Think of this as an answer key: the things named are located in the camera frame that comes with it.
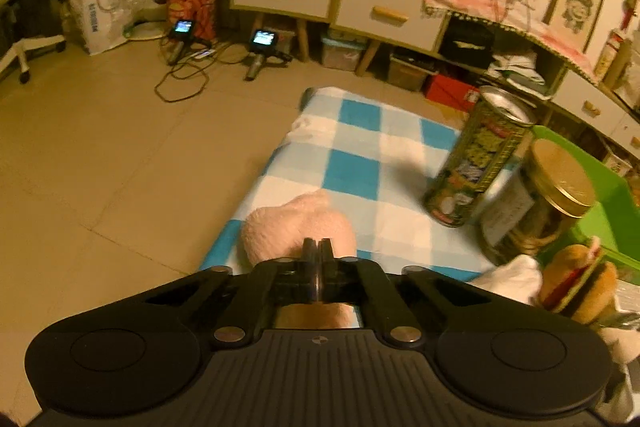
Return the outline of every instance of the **green plastic basket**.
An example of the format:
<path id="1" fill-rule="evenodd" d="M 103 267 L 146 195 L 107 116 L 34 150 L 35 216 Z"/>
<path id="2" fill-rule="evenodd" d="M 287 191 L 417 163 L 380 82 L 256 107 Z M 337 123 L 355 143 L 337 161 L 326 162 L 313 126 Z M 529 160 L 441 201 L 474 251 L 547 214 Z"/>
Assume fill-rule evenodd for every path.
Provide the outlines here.
<path id="1" fill-rule="evenodd" d="M 593 184 L 597 203 L 568 232 L 540 253 L 545 265 L 568 245 L 588 244 L 597 235 L 609 261 L 618 266 L 620 279 L 640 285 L 640 209 L 626 181 L 603 163 L 547 127 L 533 128 L 535 138 L 551 140 L 569 152 Z"/>

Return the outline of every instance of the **black bag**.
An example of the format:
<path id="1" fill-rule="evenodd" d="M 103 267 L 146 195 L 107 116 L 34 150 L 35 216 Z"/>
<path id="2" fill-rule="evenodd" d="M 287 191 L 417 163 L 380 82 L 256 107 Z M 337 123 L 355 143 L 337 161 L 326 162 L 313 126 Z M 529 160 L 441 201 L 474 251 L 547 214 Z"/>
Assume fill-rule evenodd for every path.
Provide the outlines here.
<path id="1" fill-rule="evenodd" d="M 494 60 L 495 35 L 484 24 L 451 17 L 440 54 L 448 60 L 485 70 Z"/>

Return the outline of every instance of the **gold lid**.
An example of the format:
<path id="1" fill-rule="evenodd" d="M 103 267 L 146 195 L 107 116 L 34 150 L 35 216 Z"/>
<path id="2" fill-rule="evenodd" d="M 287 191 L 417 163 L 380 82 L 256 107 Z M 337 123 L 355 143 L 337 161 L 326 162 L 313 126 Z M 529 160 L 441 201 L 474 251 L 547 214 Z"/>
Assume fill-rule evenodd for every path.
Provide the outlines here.
<path id="1" fill-rule="evenodd" d="M 551 140 L 533 142 L 527 172 L 546 201 L 571 217 L 582 217 L 595 203 L 591 180 L 569 152 Z"/>

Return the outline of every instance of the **picture frame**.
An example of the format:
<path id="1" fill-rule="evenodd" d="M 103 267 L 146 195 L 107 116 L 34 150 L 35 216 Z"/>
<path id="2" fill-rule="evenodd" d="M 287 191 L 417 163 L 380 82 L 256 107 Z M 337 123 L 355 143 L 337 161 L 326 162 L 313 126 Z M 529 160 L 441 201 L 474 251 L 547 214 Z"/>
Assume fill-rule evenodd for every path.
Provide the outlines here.
<path id="1" fill-rule="evenodd" d="M 591 42 L 604 0 L 551 0 L 542 22 L 584 53 Z"/>

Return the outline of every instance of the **glass jar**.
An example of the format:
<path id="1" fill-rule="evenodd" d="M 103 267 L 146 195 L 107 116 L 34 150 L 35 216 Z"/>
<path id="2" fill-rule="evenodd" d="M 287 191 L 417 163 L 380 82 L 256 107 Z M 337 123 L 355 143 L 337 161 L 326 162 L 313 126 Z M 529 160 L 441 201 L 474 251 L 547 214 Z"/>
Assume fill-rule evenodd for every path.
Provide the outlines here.
<path id="1" fill-rule="evenodd" d="M 480 247 L 500 265 L 535 256 L 591 208 L 595 192 L 578 161 L 547 139 L 532 143 L 520 169 L 482 212 Z"/>

